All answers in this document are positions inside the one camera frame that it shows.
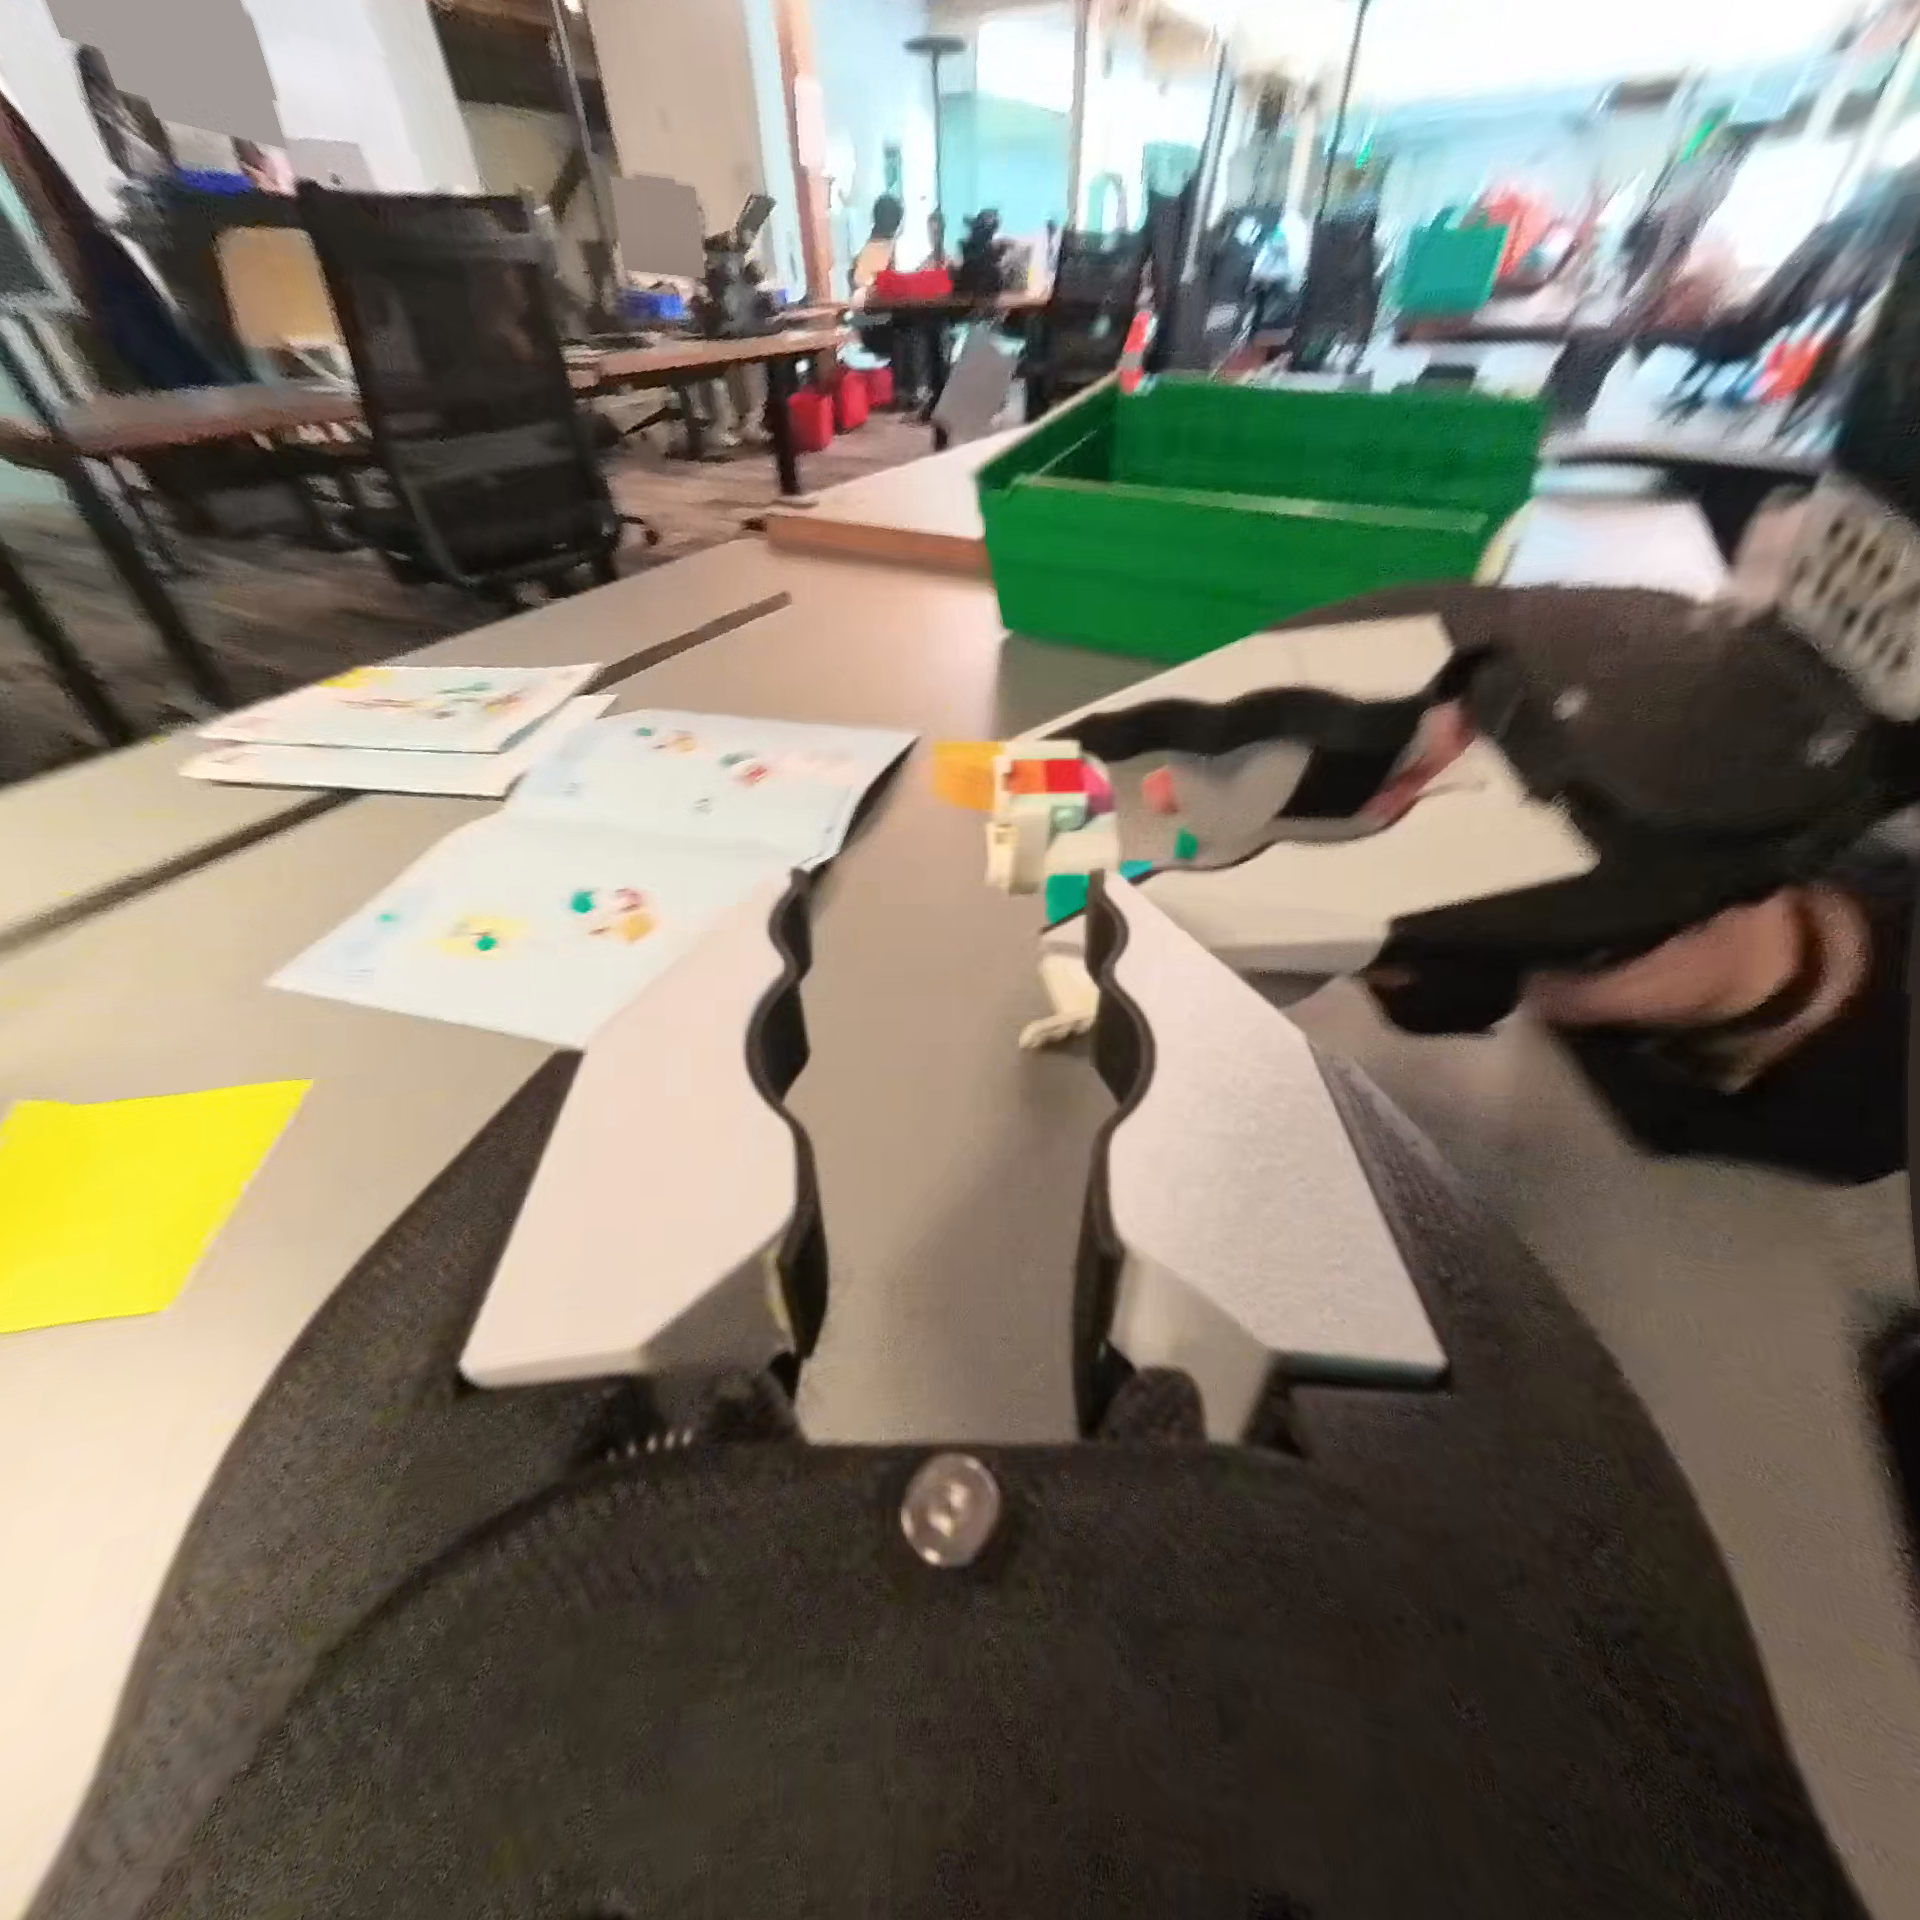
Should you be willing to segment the black floor lamp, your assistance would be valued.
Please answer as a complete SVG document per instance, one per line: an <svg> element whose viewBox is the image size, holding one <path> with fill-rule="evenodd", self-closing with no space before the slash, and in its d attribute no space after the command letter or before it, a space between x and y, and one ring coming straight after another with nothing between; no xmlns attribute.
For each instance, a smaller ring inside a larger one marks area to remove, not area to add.
<svg viewBox="0 0 1920 1920"><path fill-rule="evenodd" d="M904 55L924 68L924 105L936 105L936 209L924 209L924 250L949 250L949 130L941 130L941 68L961 57L971 41L949 28L904 36Z"/></svg>

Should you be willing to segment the wooden desk with black legs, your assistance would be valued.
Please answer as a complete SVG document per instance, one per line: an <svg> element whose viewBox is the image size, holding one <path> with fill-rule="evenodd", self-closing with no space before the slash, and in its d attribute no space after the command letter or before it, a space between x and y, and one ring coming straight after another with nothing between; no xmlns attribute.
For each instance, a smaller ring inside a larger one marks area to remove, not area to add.
<svg viewBox="0 0 1920 1920"><path fill-rule="evenodd" d="M803 391L803 367L832 377L848 341L850 341L850 322L832 320L832 322L790 322L790 329L756 329L756 341L566 346L566 391L573 399L668 391L682 463L712 463L712 451L708 451L712 423L701 423L689 391L723 391L737 367L756 367L772 491L812 497L790 399Z"/></svg>

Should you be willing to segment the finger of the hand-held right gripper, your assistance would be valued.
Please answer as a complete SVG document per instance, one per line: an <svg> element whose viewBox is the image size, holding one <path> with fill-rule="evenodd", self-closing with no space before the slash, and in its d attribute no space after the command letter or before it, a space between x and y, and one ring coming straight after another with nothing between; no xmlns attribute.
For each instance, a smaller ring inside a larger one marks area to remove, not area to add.
<svg viewBox="0 0 1920 1920"><path fill-rule="evenodd" d="M1149 826L1409 826L1503 799L1447 671L1443 620L1253 635L1018 742L1092 753Z"/></svg>
<svg viewBox="0 0 1920 1920"><path fill-rule="evenodd" d="M1495 742L1461 742L1397 826L1361 841L1271 841L1228 871L1154 871L1131 888L1247 976L1343 976L1447 906L1571 883L1597 849L1539 799Z"/></svg>

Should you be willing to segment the yellow paper sheet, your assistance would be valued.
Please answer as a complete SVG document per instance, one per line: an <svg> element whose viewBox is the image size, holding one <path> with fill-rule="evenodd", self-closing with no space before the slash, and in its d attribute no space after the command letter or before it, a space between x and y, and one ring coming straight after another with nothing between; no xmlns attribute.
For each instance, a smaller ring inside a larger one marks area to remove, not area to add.
<svg viewBox="0 0 1920 1920"><path fill-rule="evenodd" d="M293 1124L310 1081L9 1103L0 1334L154 1316Z"/></svg>

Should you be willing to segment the closed instruction booklet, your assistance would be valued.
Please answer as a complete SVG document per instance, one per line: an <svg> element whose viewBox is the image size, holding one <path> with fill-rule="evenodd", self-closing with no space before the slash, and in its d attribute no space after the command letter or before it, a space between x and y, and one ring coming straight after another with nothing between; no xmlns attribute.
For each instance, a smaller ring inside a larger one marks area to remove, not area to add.
<svg viewBox="0 0 1920 1920"><path fill-rule="evenodd" d="M218 742L186 757L208 784L299 784L299 794L452 794L511 799L530 762L610 714L610 692L580 692L511 753L310 753L310 742Z"/></svg>
<svg viewBox="0 0 1920 1920"><path fill-rule="evenodd" d="M452 753L494 757L580 700L606 659L559 671L347 671L208 721L208 742L240 753Z"/></svg>

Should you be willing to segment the colourful lego model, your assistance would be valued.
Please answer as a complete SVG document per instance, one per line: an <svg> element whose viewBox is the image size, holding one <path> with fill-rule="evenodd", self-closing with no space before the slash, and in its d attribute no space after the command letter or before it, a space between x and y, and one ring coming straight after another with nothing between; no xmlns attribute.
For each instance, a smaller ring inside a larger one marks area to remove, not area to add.
<svg viewBox="0 0 1920 1920"><path fill-rule="evenodd" d="M1046 1015L1023 1025L1023 1054L1055 1054L1096 1032L1092 976L1092 883L1154 873L1164 864L1126 853L1118 783L1073 738L936 742L936 794L989 826L989 883L1041 900L1041 983Z"/></svg>

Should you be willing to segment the open instruction booklet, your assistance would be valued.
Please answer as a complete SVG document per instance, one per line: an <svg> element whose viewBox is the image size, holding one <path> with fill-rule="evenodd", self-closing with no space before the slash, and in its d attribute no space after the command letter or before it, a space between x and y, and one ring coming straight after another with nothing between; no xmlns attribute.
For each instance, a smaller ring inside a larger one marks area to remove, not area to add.
<svg viewBox="0 0 1920 1920"><path fill-rule="evenodd" d="M589 1047L752 888L842 864L910 742L682 703L606 714L263 983Z"/></svg>

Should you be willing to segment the flat cardboard board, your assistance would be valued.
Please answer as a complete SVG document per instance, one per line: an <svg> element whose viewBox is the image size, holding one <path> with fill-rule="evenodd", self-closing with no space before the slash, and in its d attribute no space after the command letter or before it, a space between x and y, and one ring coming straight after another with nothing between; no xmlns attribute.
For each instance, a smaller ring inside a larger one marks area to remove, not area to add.
<svg viewBox="0 0 1920 1920"><path fill-rule="evenodd" d="M792 556L924 568L924 574L958 574L958 578L989 578L991 556L989 556L979 472L1000 451L1046 433L1055 423L1073 423L1101 391L1109 391L1109 377L1096 391L1066 399L1060 410L1046 410L1041 430L1000 430L1000 433L910 460L898 472L832 485L803 505L772 505L765 543L792 555Z"/></svg>

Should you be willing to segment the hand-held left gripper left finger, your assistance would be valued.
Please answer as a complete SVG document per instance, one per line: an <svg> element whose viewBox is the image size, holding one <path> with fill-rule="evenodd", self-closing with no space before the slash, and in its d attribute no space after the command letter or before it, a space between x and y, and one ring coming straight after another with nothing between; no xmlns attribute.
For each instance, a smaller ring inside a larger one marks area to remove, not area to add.
<svg viewBox="0 0 1920 1920"><path fill-rule="evenodd" d="M494 1289L469 1393L589 1375L803 1375L832 1308L803 1120L812 873L737 900L580 1054Z"/></svg>

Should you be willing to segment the green plastic bin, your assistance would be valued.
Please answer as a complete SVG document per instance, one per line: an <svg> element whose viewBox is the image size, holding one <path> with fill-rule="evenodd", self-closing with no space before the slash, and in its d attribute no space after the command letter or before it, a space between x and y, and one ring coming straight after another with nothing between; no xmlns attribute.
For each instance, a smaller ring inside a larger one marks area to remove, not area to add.
<svg viewBox="0 0 1920 1920"><path fill-rule="evenodd" d="M1461 386L1096 386L979 463L1000 627L1195 659L1376 592L1471 578L1542 460L1539 399Z"/></svg>

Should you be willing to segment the black mesh office chair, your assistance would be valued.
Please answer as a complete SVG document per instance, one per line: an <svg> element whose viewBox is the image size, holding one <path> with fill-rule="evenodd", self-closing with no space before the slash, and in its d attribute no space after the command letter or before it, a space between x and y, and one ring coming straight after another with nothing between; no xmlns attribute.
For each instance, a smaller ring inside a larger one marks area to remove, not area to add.
<svg viewBox="0 0 1920 1920"><path fill-rule="evenodd" d="M606 451L566 377L553 237L530 201L293 182L386 497L347 528L414 592L515 613L525 592L620 578L627 536Z"/></svg>

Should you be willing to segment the person's right hand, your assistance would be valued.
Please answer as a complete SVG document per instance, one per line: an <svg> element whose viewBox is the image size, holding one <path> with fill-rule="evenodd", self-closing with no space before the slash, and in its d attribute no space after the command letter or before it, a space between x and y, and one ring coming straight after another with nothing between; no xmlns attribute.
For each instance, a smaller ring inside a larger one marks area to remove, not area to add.
<svg viewBox="0 0 1920 1920"><path fill-rule="evenodd" d="M1563 1035L1633 1035L1690 1060L1712 1092L1749 1092L1851 1015L1876 970L1872 906L1798 883L1730 906L1651 957L1539 970L1523 1007Z"/></svg>

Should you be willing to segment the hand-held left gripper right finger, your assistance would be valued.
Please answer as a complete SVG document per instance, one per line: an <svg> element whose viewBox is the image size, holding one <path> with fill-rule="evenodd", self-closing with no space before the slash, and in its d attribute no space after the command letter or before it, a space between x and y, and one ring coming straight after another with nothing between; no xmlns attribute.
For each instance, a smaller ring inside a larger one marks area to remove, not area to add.
<svg viewBox="0 0 1920 1920"><path fill-rule="evenodd" d="M1080 1197L1080 1433L1138 1375L1188 1375L1208 1440L1271 1433L1295 1383L1443 1393L1443 1334L1315 1047L1126 873L1092 883L1080 957L1109 1092Z"/></svg>

